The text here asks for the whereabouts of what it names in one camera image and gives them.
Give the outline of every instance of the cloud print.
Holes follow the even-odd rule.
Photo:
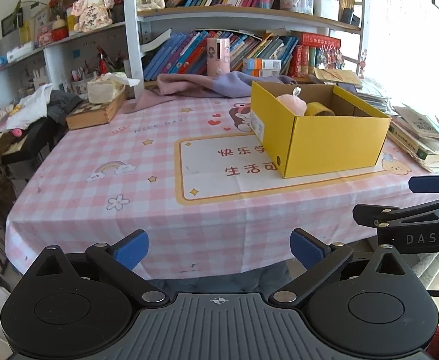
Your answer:
[[[114,174],[116,174],[116,175],[121,175],[121,174],[123,174],[123,173],[130,172],[130,171],[132,171],[132,170],[134,170],[134,169],[136,169],[136,167],[135,167],[134,165],[131,165],[130,163],[126,163],[126,164],[124,164],[124,165],[120,165],[120,166],[118,167],[118,169],[116,169],[116,170],[114,171]]]
[[[95,172],[95,173],[91,173],[91,176],[89,176],[86,181],[89,183],[90,181],[94,181],[94,180],[99,180],[100,178],[102,179],[103,177],[105,177],[106,175],[103,172]]]

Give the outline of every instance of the yellow box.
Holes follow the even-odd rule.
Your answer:
[[[295,116],[276,97],[296,86],[305,102],[322,103],[335,116]],[[336,85],[252,83],[251,127],[285,179],[374,166],[389,122]]]

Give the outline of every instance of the chessboard box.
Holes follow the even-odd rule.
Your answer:
[[[124,104],[127,92],[126,88],[113,101],[104,104],[92,104],[84,100],[66,117],[68,128],[78,130],[108,124]]]

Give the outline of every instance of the white tag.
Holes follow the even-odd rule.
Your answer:
[[[252,110],[251,110],[251,129],[254,131],[259,141],[262,143],[264,139],[264,123]]]

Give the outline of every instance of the rabbit plush doll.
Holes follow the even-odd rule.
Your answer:
[[[114,5],[114,0],[78,0],[72,5],[72,15],[79,16],[79,23],[74,30],[89,32],[113,23],[108,9]]]

